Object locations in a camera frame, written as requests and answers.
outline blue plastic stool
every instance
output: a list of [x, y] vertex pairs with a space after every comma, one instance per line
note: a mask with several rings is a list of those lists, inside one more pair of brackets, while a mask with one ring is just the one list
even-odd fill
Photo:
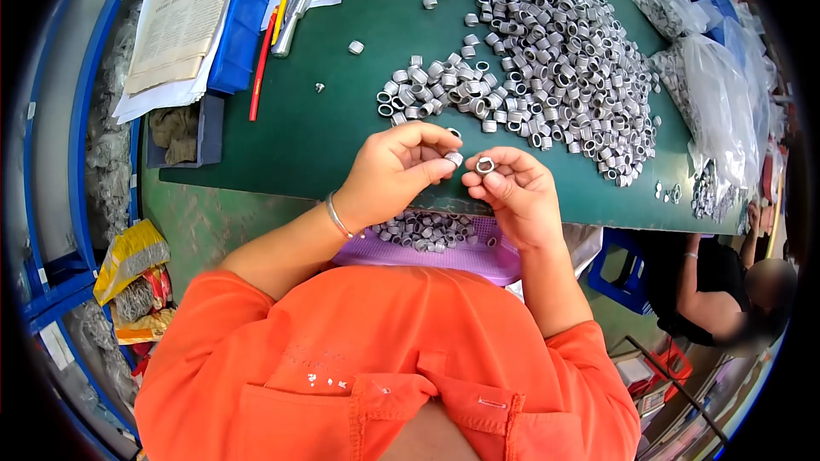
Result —
[[[615, 282], [608, 282], [601, 277], [601, 269], [603, 269], [603, 262], [607, 258], [610, 245], [617, 245], [628, 252], [621, 275]], [[644, 279], [638, 275], [643, 262], [641, 248], [627, 233], [615, 228], [604, 228], [603, 246], [601, 246], [601, 252], [592, 261], [587, 283], [592, 289], [626, 306], [633, 312], [639, 315], [649, 315], [653, 313], [652, 307], [646, 299]]]

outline label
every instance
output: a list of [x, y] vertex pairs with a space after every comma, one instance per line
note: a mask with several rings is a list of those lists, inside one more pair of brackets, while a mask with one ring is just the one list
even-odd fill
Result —
[[43, 328], [40, 332], [40, 338], [43, 339], [46, 350], [54, 360], [57, 368], [63, 370], [74, 361], [74, 354], [68, 348], [66, 337], [62, 335], [56, 321]]

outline purple basket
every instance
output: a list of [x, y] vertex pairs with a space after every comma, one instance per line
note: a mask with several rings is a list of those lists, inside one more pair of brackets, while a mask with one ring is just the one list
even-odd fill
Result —
[[[472, 218], [472, 224], [476, 227], [478, 242], [459, 242], [444, 253], [419, 253], [413, 248], [384, 242], [368, 228], [364, 239], [356, 237], [348, 241], [333, 261], [339, 265], [424, 265], [461, 269], [485, 277], [498, 286], [517, 282], [521, 274], [518, 250], [498, 229], [496, 220], [476, 217]], [[498, 242], [489, 247], [487, 239], [493, 236]]]

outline hand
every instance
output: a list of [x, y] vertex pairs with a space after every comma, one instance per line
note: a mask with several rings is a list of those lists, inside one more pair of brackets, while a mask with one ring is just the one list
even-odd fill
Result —
[[760, 206], [757, 201], [749, 202], [749, 208], [746, 210], [746, 215], [749, 218], [751, 231], [757, 232], [760, 229]]
[[333, 197], [344, 227], [356, 232], [387, 221], [425, 187], [451, 178], [456, 166], [443, 156], [461, 145], [446, 129], [418, 121], [370, 136]]
[[[495, 171], [482, 177], [476, 172], [480, 157], [489, 157]], [[485, 200], [507, 240], [518, 251], [538, 251], [563, 241], [559, 198], [553, 175], [535, 157], [516, 148], [497, 146], [465, 162], [471, 172], [462, 176], [470, 196]]]

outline worker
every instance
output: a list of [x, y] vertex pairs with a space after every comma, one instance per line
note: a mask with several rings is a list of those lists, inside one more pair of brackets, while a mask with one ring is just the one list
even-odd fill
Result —
[[747, 217], [750, 230], [739, 253], [700, 233], [633, 234], [659, 328], [744, 355], [759, 353], [783, 333], [797, 275], [784, 260], [754, 262], [760, 228], [756, 202], [749, 203]]
[[488, 156], [495, 171], [462, 179], [518, 248], [524, 303], [467, 271], [317, 274], [349, 234], [452, 177], [442, 155], [461, 146], [420, 122], [370, 136], [330, 200], [191, 282], [136, 400], [152, 461], [635, 456], [636, 407], [531, 155], [488, 149], [466, 168]]

